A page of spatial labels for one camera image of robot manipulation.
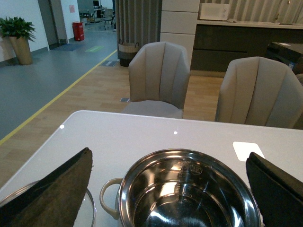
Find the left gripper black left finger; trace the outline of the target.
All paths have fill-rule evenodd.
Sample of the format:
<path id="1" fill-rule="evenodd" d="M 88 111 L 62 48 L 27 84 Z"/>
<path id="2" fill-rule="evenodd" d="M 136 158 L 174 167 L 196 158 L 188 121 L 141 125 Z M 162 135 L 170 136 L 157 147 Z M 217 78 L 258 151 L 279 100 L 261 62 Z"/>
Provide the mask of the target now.
<path id="1" fill-rule="evenodd" d="M 2 227 L 72 227 L 92 170 L 84 148 L 24 193 L 0 208 Z"/>

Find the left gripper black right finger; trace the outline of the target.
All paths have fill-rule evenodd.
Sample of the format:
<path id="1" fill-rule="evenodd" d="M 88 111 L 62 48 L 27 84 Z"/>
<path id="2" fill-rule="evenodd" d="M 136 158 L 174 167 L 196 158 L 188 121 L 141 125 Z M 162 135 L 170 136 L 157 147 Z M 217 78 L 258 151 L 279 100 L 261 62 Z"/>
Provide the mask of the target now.
<path id="1" fill-rule="evenodd" d="M 303 183 L 251 152 L 246 161 L 250 188 L 267 227 L 303 225 Z"/>

